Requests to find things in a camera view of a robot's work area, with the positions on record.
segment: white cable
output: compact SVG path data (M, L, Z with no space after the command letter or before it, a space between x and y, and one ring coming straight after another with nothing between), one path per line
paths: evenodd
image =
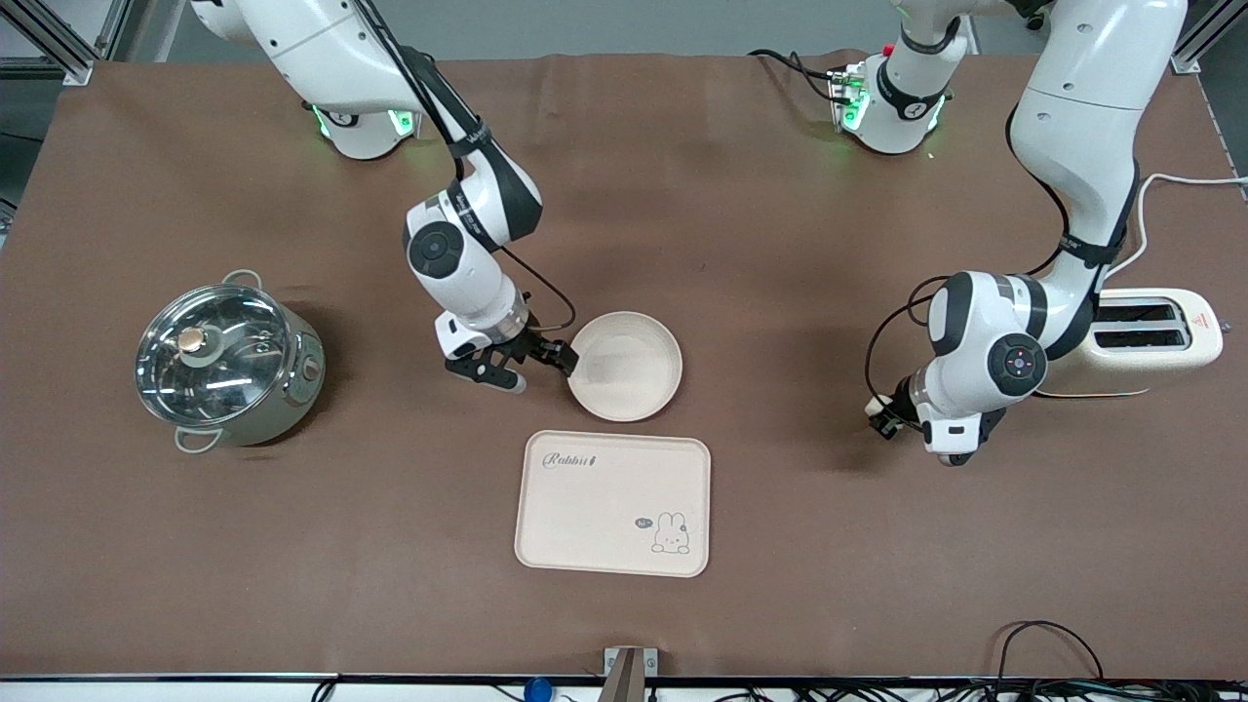
M1127 256L1126 261L1109 269L1109 272L1104 274L1106 279L1122 269L1126 269L1131 264L1134 264L1136 259L1144 252L1144 249L1148 249L1148 230L1144 229L1144 192L1148 191L1148 186L1157 179L1168 180L1171 182L1182 182L1183 185L1248 185L1248 176L1219 179L1181 177L1168 174L1153 174L1148 176L1144 179L1143 185L1139 186L1139 192L1136 195L1136 229L1139 230L1139 247L1136 249L1131 256Z

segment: cooking pot with glass lid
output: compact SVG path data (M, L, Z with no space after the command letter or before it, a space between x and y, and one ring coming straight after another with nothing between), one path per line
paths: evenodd
M233 271L171 302L144 332L139 397L186 453L276 438L321 392L321 339L261 287L256 272Z

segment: blue round object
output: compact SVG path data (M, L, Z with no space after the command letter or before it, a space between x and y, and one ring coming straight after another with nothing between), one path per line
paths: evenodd
M544 677L535 677L524 683L524 702L550 702L554 697L554 687Z

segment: white plate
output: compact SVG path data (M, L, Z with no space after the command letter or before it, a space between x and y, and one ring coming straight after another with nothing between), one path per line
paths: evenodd
M635 422L661 410L680 386L684 361L668 327L640 312L612 312L585 325L572 347L580 355L568 386L587 410Z
M694 577L709 530L696 438L539 431L524 447L515 557L530 568Z

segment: pot handle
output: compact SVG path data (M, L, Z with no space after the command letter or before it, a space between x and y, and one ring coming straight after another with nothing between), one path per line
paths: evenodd
M211 451L221 441L221 437L225 436L225 433L226 432L222 428L212 428L203 431L195 428L176 427L173 430L173 445L177 446L177 450L181 451L182 453L192 453L192 455L206 453ZM198 448L191 448L190 446L186 445L187 436L211 436L212 440Z
M256 279L256 285L252 286L256 290L265 290L265 281L260 280L260 274L251 269L238 269L237 271L230 271L226 277L221 279L221 285L228 285L235 282L240 277L252 277Z

